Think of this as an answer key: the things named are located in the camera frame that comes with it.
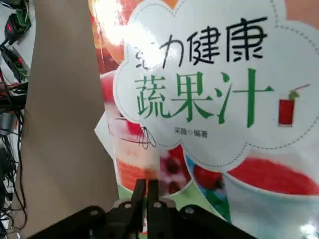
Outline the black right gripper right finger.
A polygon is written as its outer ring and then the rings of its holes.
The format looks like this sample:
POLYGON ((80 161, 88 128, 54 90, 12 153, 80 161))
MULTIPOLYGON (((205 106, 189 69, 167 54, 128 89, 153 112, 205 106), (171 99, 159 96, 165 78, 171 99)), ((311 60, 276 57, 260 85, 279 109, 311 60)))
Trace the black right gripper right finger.
POLYGON ((253 239, 254 237, 198 205, 180 210, 174 200, 159 197, 159 181, 148 182, 149 239, 253 239))

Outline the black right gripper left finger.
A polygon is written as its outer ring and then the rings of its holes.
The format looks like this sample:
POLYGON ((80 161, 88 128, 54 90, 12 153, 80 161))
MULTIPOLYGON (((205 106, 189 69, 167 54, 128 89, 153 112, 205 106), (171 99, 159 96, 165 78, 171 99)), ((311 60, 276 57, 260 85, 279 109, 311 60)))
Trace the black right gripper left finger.
POLYGON ((86 207, 30 236, 31 239, 138 239, 143 231, 146 180, 138 179, 131 198, 118 200, 110 211, 86 207))

